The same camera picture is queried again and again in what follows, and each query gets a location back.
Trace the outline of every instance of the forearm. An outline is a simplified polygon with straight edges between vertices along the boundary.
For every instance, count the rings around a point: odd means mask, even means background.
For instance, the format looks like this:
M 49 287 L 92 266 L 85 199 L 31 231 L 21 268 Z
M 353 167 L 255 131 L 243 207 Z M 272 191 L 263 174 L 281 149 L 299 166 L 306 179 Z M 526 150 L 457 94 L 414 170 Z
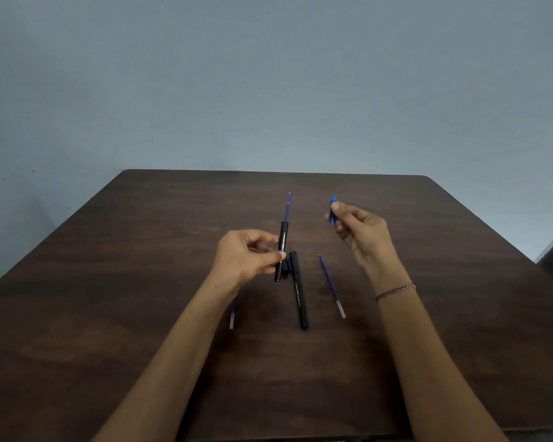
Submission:
M 201 285 L 136 384 L 94 441 L 173 441 L 219 319 L 226 287 Z
M 412 282 L 399 262 L 370 278 L 377 293 Z M 507 440 L 451 360 L 416 291 L 378 305 L 415 439 Z

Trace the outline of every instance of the pen label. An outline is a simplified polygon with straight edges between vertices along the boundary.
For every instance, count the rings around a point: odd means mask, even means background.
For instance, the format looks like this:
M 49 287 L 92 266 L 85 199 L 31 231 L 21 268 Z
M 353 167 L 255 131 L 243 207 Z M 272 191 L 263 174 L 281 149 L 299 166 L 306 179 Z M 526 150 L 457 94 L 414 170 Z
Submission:
M 297 287 L 297 282 L 295 282 L 295 292 L 297 293 L 297 306 L 301 307 L 301 300 L 299 299 L 299 287 Z

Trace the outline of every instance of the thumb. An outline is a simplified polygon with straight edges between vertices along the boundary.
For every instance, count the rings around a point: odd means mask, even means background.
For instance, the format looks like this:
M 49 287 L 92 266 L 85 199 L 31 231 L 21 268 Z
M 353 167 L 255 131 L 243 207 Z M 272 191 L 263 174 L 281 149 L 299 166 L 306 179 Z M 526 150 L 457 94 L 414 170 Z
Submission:
M 281 262 L 287 257 L 287 253 L 284 251 L 271 251 L 269 253 L 255 254 L 258 269 L 263 269 L 270 265 Z
M 354 217 L 352 212 L 350 212 L 338 201 L 333 202 L 330 207 L 332 208 L 332 212 L 334 213 L 334 215 L 338 217 L 340 221 L 342 221 L 352 231 L 358 230 L 358 228 L 362 225 L 360 220 Z

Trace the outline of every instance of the hand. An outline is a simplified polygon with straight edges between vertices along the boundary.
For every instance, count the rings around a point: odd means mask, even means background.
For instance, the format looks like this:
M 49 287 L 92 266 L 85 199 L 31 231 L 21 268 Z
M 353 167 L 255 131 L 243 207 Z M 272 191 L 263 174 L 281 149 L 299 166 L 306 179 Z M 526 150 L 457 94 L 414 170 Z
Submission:
M 286 253 L 268 243 L 278 243 L 278 236 L 258 229 L 229 231 L 217 244 L 209 276 L 236 289 L 257 274 L 274 273 L 274 264 L 285 259 Z
M 336 233 L 350 247 L 357 263 L 367 273 L 376 290 L 409 280 L 395 247 L 391 242 L 385 220 L 375 214 L 346 205 L 340 201 L 331 204 L 338 220 Z

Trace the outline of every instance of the wrist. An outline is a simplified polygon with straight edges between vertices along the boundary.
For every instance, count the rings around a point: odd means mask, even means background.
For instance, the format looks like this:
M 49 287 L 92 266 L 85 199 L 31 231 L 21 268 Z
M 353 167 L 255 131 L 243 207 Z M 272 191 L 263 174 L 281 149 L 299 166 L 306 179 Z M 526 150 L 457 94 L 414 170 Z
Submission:
M 390 263 L 371 264 L 365 268 L 365 272 L 376 295 L 412 283 L 399 259 Z
M 237 279 L 223 276 L 212 270 L 197 293 L 200 297 L 227 306 L 237 294 Z

